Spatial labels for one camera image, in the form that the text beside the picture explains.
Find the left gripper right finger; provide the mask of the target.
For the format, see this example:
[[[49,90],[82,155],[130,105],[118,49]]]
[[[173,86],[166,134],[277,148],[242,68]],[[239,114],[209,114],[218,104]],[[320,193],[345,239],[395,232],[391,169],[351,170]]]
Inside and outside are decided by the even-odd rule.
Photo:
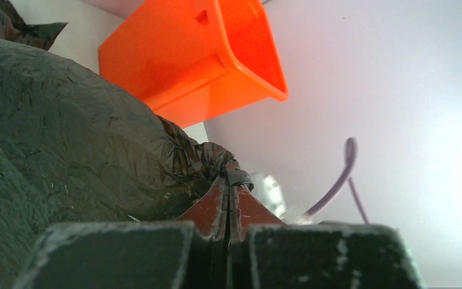
[[[384,225],[288,225],[246,185],[230,189],[232,288],[424,288],[400,234]]]

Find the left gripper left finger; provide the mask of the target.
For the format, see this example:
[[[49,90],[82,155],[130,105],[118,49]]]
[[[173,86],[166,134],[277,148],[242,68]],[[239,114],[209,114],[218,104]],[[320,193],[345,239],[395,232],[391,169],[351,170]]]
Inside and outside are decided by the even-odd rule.
[[[177,220],[51,226],[14,288],[226,288],[229,182]]]

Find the black plastic trash bag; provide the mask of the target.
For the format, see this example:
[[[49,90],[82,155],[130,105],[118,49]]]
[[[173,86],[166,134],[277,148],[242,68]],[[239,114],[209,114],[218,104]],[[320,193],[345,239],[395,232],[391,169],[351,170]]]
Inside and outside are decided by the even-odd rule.
[[[220,176],[252,186],[225,148],[48,52],[64,26],[27,25],[0,1],[0,288],[51,226],[169,222]]]

